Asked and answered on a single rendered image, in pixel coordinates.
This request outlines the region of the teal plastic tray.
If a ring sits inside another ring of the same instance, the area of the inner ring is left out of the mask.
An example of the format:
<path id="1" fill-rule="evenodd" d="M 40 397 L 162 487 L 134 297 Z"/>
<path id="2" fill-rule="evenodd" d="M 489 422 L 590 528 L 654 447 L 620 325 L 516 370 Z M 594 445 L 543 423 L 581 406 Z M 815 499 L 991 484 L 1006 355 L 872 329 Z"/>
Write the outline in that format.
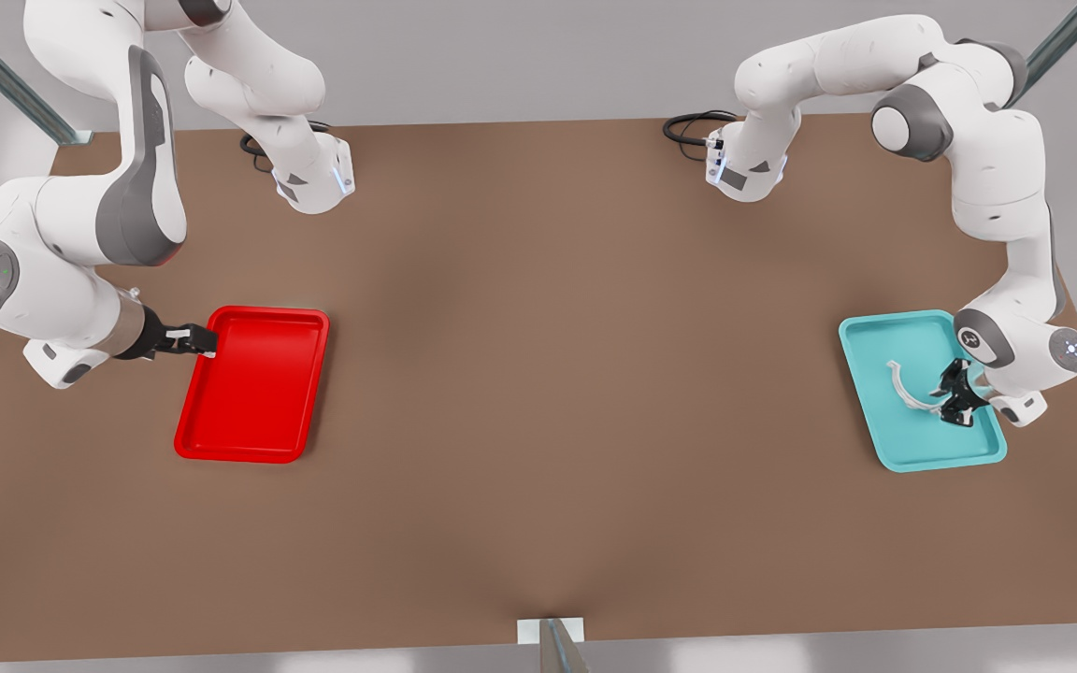
<path id="1" fill-rule="evenodd" d="M 1001 463 L 1006 439 L 991 408 L 973 427 L 942 422 L 928 393 L 954 357 L 965 357 L 953 318 L 941 310 L 843 320 L 839 337 L 880 463 L 897 473 Z"/>

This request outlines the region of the red plastic tray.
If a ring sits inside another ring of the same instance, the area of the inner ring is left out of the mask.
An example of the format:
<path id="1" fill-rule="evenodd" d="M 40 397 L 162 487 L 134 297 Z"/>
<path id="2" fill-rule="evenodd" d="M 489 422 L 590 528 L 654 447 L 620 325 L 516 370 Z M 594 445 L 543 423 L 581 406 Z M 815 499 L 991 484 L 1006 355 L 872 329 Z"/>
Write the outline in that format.
<path id="1" fill-rule="evenodd" d="M 219 337 L 200 357 L 174 434 L 178 455 L 290 464 L 310 435 L 328 341 L 316 309 L 225 306 L 207 323 Z"/>

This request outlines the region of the silver frame post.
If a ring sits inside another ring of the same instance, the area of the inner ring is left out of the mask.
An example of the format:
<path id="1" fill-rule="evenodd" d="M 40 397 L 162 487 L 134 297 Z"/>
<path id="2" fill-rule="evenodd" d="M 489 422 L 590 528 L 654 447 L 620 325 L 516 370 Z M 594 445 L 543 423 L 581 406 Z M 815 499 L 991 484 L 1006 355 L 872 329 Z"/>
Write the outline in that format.
<path id="1" fill-rule="evenodd" d="M 89 144 L 93 132 L 85 129 L 74 129 L 54 107 L 44 101 L 42 95 L 34 92 L 27 82 L 19 78 L 4 60 L 0 59 L 0 94 L 8 102 L 20 111 L 22 115 L 34 127 L 47 134 L 59 146 L 78 146 Z"/>
<path id="2" fill-rule="evenodd" d="M 1034 88 L 1036 84 L 1048 72 L 1053 65 L 1059 64 L 1063 57 L 1077 44 L 1077 4 L 1071 9 L 1063 22 L 1060 22 L 1055 30 L 1047 36 L 1043 43 L 1029 54 L 1027 68 L 1029 78 L 1026 84 L 1020 92 L 1015 93 L 1006 107 L 1013 107 L 1021 101 L 1023 95 Z"/>
<path id="3" fill-rule="evenodd" d="M 538 673 L 591 673 L 581 653 L 584 618 L 521 619 L 517 642 L 538 644 Z"/>

